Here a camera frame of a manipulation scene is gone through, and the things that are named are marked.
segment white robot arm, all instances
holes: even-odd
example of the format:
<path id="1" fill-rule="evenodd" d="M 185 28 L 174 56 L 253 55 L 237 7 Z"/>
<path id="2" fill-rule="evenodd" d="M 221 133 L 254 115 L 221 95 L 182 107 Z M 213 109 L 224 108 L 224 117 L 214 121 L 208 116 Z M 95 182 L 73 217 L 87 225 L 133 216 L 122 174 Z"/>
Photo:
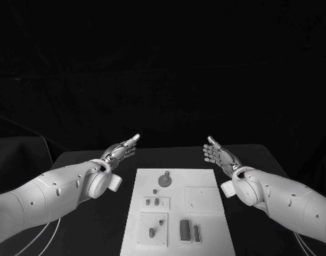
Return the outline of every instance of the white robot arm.
<path id="1" fill-rule="evenodd" d="M 46 172 L 0 194 L 0 243 L 28 228 L 58 220 L 84 201 L 97 199 L 107 188 L 118 191 L 122 178 L 112 171 L 135 154 L 139 138 L 138 134 L 115 144 L 100 159 Z"/>
<path id="2" fill-rule="evenodd" d="M 231 180 L 221 185 L 227 197 L 262 209 L 288 229 L 326 243 L 326 197 L 301 182 L 243 166 L 236 155 L 213 137 L 205 159 L 217 163 Z"/>

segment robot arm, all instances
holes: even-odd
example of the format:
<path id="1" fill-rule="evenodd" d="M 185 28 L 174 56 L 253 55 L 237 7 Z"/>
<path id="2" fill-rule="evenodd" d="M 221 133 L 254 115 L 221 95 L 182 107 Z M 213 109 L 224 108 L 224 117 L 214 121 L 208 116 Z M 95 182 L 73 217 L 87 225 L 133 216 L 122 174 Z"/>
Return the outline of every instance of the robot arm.
<path id="1" fill-rule="evenodd" d="M 301 182 L 243 166 L 214 138 L 208 139 L 207 161 L 220 163 L 231 177 L 221 185 L 227 197 L 239 195 L 288 229 L 326 243 L 326 197 Z"/>
<path id="2" fill-rule="evenodd" d="M 113 145 L 100 159 L 46 172 L 0 194 L 0 243 L 28 228 L 58 220 L 84 201 L 97 199 L 107 188 L 118 191 L 122 178 L 112 171 L 135 154 L 139 138 L 138 134 Z"/>

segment white board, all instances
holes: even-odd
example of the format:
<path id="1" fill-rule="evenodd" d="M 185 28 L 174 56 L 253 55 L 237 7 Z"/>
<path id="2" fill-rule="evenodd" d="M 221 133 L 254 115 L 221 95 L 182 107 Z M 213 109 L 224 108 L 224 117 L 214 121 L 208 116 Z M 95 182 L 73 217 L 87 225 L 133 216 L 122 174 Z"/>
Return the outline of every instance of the white board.
<path id="1" fill-rule="evenodd" d="M 158 179 L 167 171 L 172 184 L 164 188 Z M 181 220 L 191 222 L 192 242 L 181 241 Z M 201 243 L 194 239 L 194 225 L 200 225 Z M 236 256 L 214 170 L 138 169 L 120 255 Z"/>

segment black background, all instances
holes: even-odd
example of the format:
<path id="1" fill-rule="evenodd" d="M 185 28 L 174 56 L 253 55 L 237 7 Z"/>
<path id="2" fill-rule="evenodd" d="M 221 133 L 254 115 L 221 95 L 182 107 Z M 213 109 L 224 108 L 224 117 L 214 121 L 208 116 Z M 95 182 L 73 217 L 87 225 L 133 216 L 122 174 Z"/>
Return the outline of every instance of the black background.
<path id="1" fill-rule="evenodd" d="M 0 138 L 54 157 L 263 144 L 326 195 L 326 1 L 0 2 Z"/>

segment table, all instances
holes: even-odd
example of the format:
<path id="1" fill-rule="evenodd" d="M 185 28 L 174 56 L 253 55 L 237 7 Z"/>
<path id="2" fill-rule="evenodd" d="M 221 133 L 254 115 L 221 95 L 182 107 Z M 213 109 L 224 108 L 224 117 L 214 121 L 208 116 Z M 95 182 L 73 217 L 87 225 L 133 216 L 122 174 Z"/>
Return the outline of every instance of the table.
<path id="1" fill-rule="evenodd" d="M 289 178 L 270 151 L 263 145 L 224 146 L 249 165 L 269 173 Z M 221 168 L 204 161 L 204 147 L 139 149 L 115 173 L 123 178 L 119 191 L 107 190 L 99 199 L 82 203 L 60 222 L 51 245 L 43 254 L 48 255 L 120 255 L 136 170 L 139 168 L 214 169 L 220 185 L 230 180 Z M 53 169 L 73 165 L 102 156 L 105 151 L 64 153 Z M 286 229 L 256 207 L 247 206 L 240 198 L 227 198 L 221 191 L 227 222 L 237 256 L 305 255 L 295 233 Z M 54 221 L 37 242 L 22 256 L 38 255 L 54 235 L 58 221 Z M 15 255 L 40 234 L 44 226 L 34 227 L 10 238 L 0 245 L 0 256 Z M 326 244 L 302 236 L 318 256 L 326 255 Z"/>

